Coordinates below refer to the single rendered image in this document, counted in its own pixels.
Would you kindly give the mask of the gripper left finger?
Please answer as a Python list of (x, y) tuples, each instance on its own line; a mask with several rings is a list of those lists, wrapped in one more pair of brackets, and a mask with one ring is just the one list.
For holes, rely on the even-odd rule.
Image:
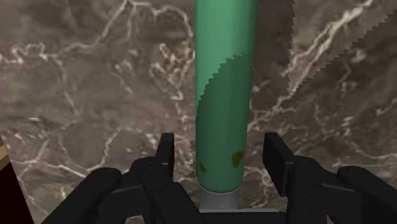
[(145, 224), (205, 224), (180, 183), (173, 181), (174, 135), (163, 133), (155, 156), (133, 162), (128, 172), (92, 171), (42, 224), (125, 224), (141, 215)]

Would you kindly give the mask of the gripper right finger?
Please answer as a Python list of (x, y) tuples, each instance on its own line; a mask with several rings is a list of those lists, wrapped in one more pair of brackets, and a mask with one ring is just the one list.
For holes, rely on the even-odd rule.
[(288, 199), (287, 224), (397, 224), (397, 189), (362, 167), (327, 171), (294, 155), (276, 132), (264, 135), (262, 161)]

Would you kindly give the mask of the green tube with grey cap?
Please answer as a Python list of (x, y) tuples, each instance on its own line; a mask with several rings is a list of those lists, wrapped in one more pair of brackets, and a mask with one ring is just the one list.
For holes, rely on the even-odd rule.
[(201, 209), (238, 209), (258, 0), (195, 1), (195, 147)]

